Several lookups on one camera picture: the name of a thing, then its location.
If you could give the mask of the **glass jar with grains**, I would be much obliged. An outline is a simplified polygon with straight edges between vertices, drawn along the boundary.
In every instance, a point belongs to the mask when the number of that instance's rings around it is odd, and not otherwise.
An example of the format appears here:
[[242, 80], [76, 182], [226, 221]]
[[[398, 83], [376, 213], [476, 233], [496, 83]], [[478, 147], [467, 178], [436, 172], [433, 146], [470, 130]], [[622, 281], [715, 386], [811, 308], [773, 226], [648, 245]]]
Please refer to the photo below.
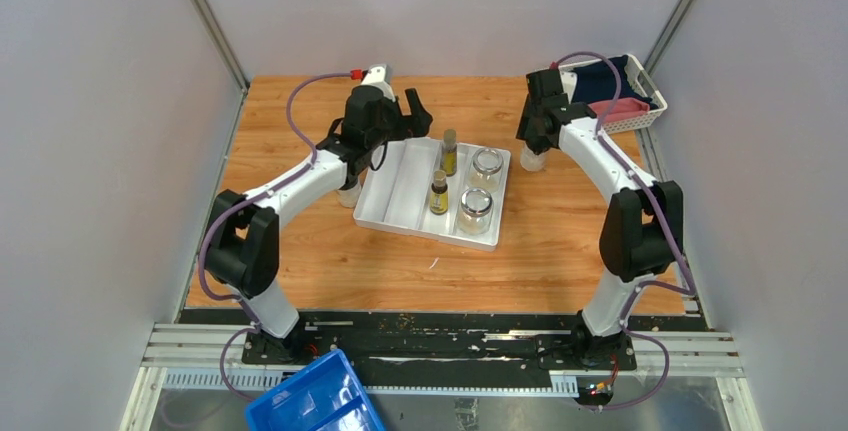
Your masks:
[[499, 189], [504, 167], [503, 155], [494, 148], [479, 148], [471, 158], [468, 183], [471, 188], [481, 188], [491, 194]]

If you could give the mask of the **black lid bead jar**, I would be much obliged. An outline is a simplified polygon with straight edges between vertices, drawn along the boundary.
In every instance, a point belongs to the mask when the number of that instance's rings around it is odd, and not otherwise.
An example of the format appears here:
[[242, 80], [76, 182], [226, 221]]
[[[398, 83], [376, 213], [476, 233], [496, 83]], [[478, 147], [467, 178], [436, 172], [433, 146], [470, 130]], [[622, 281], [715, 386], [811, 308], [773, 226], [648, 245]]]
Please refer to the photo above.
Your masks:
[[362, 192], [362, 183], [356, 179], [352, 184], [336, 191], [338, 203], [345, 208], [354, 208]]
[[519, 162], [521, 167], [528, 172], [540, 172], [547, 163], [547, 152], [534, 152], [528, 146], [524, 146], [520, 153]]

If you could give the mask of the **glass jar front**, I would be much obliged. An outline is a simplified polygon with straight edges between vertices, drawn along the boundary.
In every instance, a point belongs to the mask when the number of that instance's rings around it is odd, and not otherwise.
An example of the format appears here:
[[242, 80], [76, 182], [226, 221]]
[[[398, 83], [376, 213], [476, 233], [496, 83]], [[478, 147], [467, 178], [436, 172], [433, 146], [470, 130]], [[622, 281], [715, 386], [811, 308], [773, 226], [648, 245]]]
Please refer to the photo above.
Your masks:
[[457, 226], [467, 235], [476, 236], [488, 231], [494, 198], [489, 191], [471, 187], [460, 196]]

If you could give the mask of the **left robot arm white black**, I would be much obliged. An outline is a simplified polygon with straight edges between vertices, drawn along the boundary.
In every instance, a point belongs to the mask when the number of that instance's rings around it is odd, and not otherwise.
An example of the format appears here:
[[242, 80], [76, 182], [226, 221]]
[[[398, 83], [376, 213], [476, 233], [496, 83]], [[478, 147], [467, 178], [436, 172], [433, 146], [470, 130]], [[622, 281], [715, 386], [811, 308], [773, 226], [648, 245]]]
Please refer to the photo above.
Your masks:
[[298, 362], [306, 351], [299, 313], [277, 282], [280, 233], [315, 201], [350, 190], [366, 170], [377, 170], [389, 143], [424, 137], [433, 121], [418, 92], [404, 92], [409, 107], [374, 85], [352, 89], [342, 117], [308, 157], [267, 184], [249, 192], [220, 192], [212, 205], [197, 259], [201, 286], [215, 281], [230, 289], [255, 331], [268, 337], [268, 351], [283, 364]]

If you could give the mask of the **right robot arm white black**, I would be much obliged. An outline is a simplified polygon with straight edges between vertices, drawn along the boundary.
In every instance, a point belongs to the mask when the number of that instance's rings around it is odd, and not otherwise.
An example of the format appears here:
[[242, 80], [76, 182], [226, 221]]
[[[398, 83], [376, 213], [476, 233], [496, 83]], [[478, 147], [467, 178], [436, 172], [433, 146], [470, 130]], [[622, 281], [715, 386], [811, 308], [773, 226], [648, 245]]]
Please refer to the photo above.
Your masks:
[[599, 238], [601, 279], [578, 313], [568, 342], [550, 351], [592, 369], [622, 349], [626, 322], [641, 291], [680, 254], [683, 193], [674, 182], [661, 182], [640, 169], [587, 104], [570, 102], [561, 71], [531, 72], [526, 84], [516, 132], [524, 144], [521, 166], [540, 171], [547, 152], [557, 149], [584, 171], [607, 204]]

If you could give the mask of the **yellow label sauce bottle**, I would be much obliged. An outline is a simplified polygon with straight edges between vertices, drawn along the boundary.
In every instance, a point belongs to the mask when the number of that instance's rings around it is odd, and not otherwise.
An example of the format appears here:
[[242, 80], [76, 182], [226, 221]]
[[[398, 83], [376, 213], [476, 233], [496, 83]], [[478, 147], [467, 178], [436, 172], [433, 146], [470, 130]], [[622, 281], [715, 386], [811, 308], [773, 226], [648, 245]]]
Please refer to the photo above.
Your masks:
[[455, 129], [447, 129], [443, 133], [441, 142], [441, 157], [440, 169], [445, 172], [448, 177], [454, 176], [457, 172], [457, 133]]
[[430, 184], [428, 207], [434, 215], [444, 215], [449, 209], [447, 174], [444, 170], [436, 170], [433, 173]]

